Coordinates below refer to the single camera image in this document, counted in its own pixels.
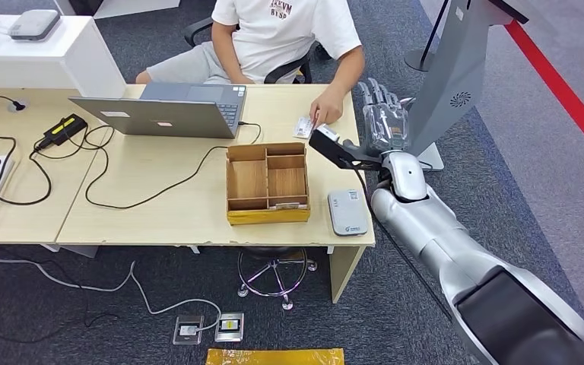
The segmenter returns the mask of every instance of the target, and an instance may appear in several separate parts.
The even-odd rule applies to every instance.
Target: power adapter
[[[77,114],[71,114],[55,124],[51,129],[43,133],[44,139],[36,147],[37,151],[47,148],[51,144],[60,146],[70,137],[79,133],[80,130],[87,127],[86,121]]]

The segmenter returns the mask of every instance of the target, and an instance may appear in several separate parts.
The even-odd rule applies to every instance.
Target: metal robot stand
[[[451,0],[429,74],[408,107],[408,152],[427,170],[444,168],[435,141],[480,99],[489,27],[528,21],[517,8],[516,0]]]
[[[442,7],[440,8],[440,12],[437,15],[437,19],[431,30],[431,35],[429,36],[429,40],[424,49],[413,49],[412,51],[406,52],[404,55],[404,62],[408,67],[422,72],[429,71],[431,68],[433,57],[435,57],[435,53],[430,52],[431,43],[433,43],[433,39],[437,34],[437,28],[440,26],[440,21],[442,21],[442,16],[444,15],[444,11],[446,11],[446,6],[448,4],[449,0],[444,0],[442,3]]]

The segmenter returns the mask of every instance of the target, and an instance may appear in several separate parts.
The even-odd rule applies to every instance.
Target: white panel
[[[94,21],[75,40],[64,64],[81,96],[118,98],[124,95],[126,82]]]
[[[70,4],[70,0],[55,0],[55,5],[59,9],[59,13],[62,15],[75,15],[75,10]]]
[[[72,79],[57,62],[0,61],[0,88],[74,89]]]

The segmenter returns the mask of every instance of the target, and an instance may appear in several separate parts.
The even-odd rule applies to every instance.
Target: laptop
[[[69,97],[69,100],[125,135],[231,139],[236,137],[243,111],[246,90],[240,91],[241,87],[244,88],[159,84],[148,89],[151,99],[146,98],[145,91],[141,99]]]

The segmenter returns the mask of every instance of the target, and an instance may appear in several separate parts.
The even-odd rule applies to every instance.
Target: printed text on t-shirt
[[[270,4],[270,15],[273,17],[278,17],[279,19],[285,19],[292,11],[292,5],[283,2],[282,0],[271,0]]]

